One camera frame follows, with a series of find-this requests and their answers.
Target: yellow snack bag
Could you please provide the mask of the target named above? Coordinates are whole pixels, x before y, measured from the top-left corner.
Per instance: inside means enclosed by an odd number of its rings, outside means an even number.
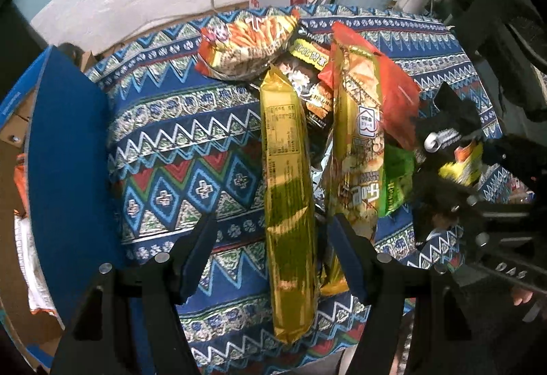
[[[358,235],[373,241],[378,216],[383,215],[378,212],[386,201],[378,60],[359,44],[359,35],[345,37],[351,30],[334,25],[333,29],[334,137],[328,214],[343,213]],[[325,266],[321,294],[348,290],[333,250]]]
[[[304,111],[274,66],[261,85],[261,117],[273,327],[277,339],[291,344],[315,316],[317,239]]]

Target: red snack bag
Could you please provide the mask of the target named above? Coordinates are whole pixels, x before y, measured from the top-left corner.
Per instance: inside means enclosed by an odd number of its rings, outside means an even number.
[[[418,117],[421,91],[419,85],[393,60],[351,28],[335,22],[333,32],[336,32],[336,38],[340,43],[363,46],[377,56],[382,89],[382,126],[401,147],[413,150],[416,142],[414,121]],[[333,88],[332,73],[332,62],[329,62],[319,75],[319,79],[331,88]]]

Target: orange item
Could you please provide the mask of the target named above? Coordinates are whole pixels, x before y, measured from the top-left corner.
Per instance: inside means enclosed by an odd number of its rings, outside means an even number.
[[[21,154],[17,156],[15,171],[13,173],[13,180],[15,181],[15,186],[19,192],[21,201],[23,202],[23,207],[28,214],[28,197],[27,197],[27,176],[26,176],[26,154]]]
[[[416,142],[414,119],[418,117],[419,85],[393,60],[383,54],[361,35],[340,22],[333,24],[338,41],[346,45],[363,46],[378,58],[380,85],[382,87],[382,126],[389,135],[407,150]],[[319,79],[333,87],[332,62],[323,69]]]

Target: nutrition label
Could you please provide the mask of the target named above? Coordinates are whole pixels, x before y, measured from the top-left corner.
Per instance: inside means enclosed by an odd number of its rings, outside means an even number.
[[[300,152],[294,105],[268,107],[265,122],[269,156],[293,155]]]

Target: patterned tablecloth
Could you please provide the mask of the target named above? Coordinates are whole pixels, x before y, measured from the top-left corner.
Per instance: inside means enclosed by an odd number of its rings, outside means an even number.
[[[259,102],[245,87],[198,74],[192,54],[199,30],[221,19],[289,13],[291,8],[233,11],[142,37],[87,72],[108,94],[109,174],[119,196],[121,240],[130,260],[169,251],[216,206],[217,244],[198,291],[178,309],[202,370],[273,373],[357,343],[368,308],[349,293],[321,299],[313,327],[294,345],[273,334],[264,247],[264,183]],[[341,21],[389,55],[422,87],[420,116],[435,109],[441,82],[472,98],[489,137],[501,135],[475,68],[447,28],[434,20],[337,5],[299,7],[322,42]],[[507,171],[491,167],[480,185],[486,198],[507,195]],[[458,266],[458,232],[414,247],[409,209],[378,223],[378,250],[427,268],[442,259]]]

